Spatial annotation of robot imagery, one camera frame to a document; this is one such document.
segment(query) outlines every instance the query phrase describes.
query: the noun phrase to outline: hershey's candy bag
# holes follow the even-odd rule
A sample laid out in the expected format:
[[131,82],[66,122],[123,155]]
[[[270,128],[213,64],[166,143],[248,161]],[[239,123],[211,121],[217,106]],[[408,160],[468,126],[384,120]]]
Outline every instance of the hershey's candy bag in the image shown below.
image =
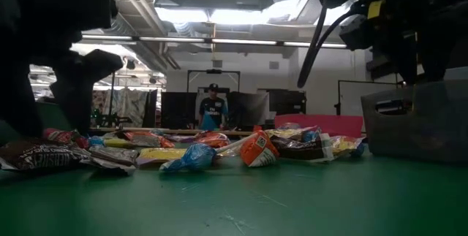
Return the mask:
[[0,164],[3,170],[73,167],[86,158],[86,151],[83,149],[34,138],[9,142],[0,148]]

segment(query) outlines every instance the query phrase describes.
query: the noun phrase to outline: desk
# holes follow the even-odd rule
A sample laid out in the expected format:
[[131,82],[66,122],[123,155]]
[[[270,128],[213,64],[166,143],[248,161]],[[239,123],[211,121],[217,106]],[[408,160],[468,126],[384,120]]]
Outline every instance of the desk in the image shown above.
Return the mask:
[[202,173],[128,178],[0,172],[1,233],[468,235],[468,169],[373,156],[280,163],[249,169],[229,158]]

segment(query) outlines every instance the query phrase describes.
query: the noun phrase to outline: yellow candy package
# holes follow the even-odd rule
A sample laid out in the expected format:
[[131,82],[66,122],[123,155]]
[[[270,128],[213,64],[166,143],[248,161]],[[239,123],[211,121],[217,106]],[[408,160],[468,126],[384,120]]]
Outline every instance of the yellow candy package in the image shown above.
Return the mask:
[[354,138],[346,136],[335,136],[331,138],[331,146],[335,158],[351,155],[360,157],[366,149],[365,137]]

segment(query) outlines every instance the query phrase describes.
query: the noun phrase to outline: man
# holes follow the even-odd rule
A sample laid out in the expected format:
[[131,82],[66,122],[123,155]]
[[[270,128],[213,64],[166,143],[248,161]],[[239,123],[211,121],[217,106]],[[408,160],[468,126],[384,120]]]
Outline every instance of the man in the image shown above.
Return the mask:
[[208,94],[210,97],[205,98],[200,103],[200,123],[198,128],[203,130],[222,129],[226,123],[227,104],[218,98],[218,85],[210,84]]

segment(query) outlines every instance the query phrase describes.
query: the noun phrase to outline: gray plastic bin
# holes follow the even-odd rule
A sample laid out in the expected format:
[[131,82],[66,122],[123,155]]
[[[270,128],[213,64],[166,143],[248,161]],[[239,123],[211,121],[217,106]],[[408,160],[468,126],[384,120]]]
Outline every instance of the gray plastic bin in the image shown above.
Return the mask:
[[[383,115],[376,104],[390,100],[413,102],[406,115]],[[468,80],[427,83],[361,97],[375,155],[446,163],[468,162]]]

